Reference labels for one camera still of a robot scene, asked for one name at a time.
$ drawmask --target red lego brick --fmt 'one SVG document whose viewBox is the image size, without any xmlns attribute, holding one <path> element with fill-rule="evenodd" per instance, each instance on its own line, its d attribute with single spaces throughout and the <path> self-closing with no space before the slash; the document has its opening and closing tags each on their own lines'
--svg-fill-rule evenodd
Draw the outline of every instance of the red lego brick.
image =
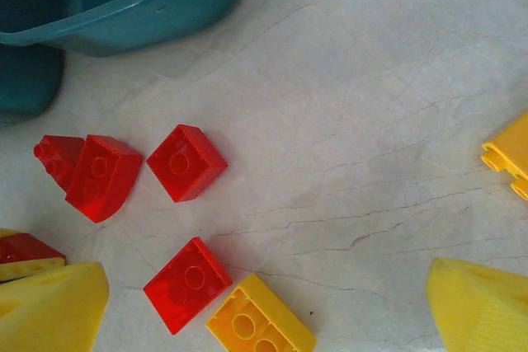
<svg viewBox="0 0 528 352">
<path fill-rule="evenodd" d="M 33 154 L 57 184 L 64 191 L 68 191 L 83 145 L 83 138 L 44 135 L 40 143 L 33 148 Z"/>
<path fill-rule="evenodd" d="M 176 334 L 233 281 L 198 237 L 144 287 L 171 334 Z"/>
<path fill-rule="evenodd" d="M 54 257 L 66 258 L 65 255 L 30 234 L 19 232 L 0 238 L 0 264 Z"/>
<path fill-rule="evenodd" d="M 142 161 L 119 140 L 88 135 L 66 200 L 94 223 L 108 219 L 126 201 Z"/>
<path fill-rule="evenodd" d="M 174 202 L 196 198 L 228 167 L 204 133 L 189 125 L 178 125 L 147 164 Z"/>
</svg>

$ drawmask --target red 2x2 brick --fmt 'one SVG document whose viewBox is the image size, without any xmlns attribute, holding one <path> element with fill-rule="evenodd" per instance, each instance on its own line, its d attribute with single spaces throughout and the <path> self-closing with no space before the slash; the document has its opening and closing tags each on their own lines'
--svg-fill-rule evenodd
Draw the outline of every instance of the red 2x2 brick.
<svg viewBox="0 0 528 352">
<path fill-rule="evenodd" d="M 147 164 L 174 202 L 196 198 L 228 166 L 199 128 L 181 124 L 152 153 Z"/>
<path fill-rule="evenodd" d="M 168 330 L 176 334 L 233 281 L 198 237 L 144 287 Z"/>
</svg>

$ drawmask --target yellow lego brick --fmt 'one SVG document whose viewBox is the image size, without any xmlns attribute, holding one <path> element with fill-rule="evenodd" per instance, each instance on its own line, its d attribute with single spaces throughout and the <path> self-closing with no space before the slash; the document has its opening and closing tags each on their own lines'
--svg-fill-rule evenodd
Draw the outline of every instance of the yellow lego brick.
<svg viewBox="0 0 528 352">
<path fill-rule="evenodd" d="M 9 237 L 10 235 L 20 234 L 20 231 L 8 230 L 7 228 L 0 228 L 0 238 Z"/>
<path fill-rule="evenodd" d="M 0 264 L 0 282 L 36 275 L 54 268 L 64 267 L 64 264 L 62 257 Z"/>
<path fill-rule="evenodd" d="M 528 352 L 528 277 L 435 259 L 426 294 L 447 352 Z"/>
<path fill-rule="evenodd" d="M 317 338 L 255 275 L 249 275 L 205 324 L 230 352 L 311 352 Z"/>
<path fill-rule="evenodd" d="M 68 265 L 0 285 L 0 350 L 89 352 L 108 301 L 99 263 Z"/>
<path fill-rule="evenodd" d="M 494 171 L 510 172 L 515 177 L 512 189 L 528 199 L 528 113 L 482 147 L 482 161 Z"/>
</svg>

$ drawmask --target marble surface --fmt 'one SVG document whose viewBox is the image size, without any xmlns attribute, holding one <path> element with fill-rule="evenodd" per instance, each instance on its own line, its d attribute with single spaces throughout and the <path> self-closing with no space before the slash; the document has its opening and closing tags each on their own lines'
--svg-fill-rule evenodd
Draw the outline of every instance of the marble surface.
<svg viewBox="0 0 528 352">
<path fill-rule="evenodd" d="M 528 0 L 242 0 L 176 43 L 70 55 L 53 107 L 0 130 L 2 227 L 103 263 L 96 352 L 223 350 L 204 327 L 223 298 L 170 336 L 142 291 L 194 236 L 235 282 L 257 272 L 318 352 L 441 351 L 432 258 L 528 274 L 528 204 L 479 159 L 527 108 Z M 43 134 L 107 134 L 149 155 L 180 123 L 229 170 L 174 204 L 143 167 L 99 225 L 31 153 Z"/>
</svg>

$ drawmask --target bin rim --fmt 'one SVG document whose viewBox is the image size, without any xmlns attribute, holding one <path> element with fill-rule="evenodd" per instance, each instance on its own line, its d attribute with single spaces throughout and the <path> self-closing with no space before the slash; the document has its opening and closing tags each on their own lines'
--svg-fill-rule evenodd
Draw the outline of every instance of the bin rim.
<svg viewBox="0 0 528 352">
<path fill-rule="evenodd" d="M 78 31 L 84 26 L 89 26 L 94 22 L 104 21 L 115 15 L 125 12 L 127 9 L 136 6 L 146 0 L 111 0 L 97 7 L 79 12 L 72 16 L 67 16 L 60 20 L 48 22 L 47 24 L 35 26 L 18 32 L 1 32 L 0 45 L 27 46 L 44 43 L 49 40 L 57 39 L 61 36 L 68 35 Z"/>
</svg>

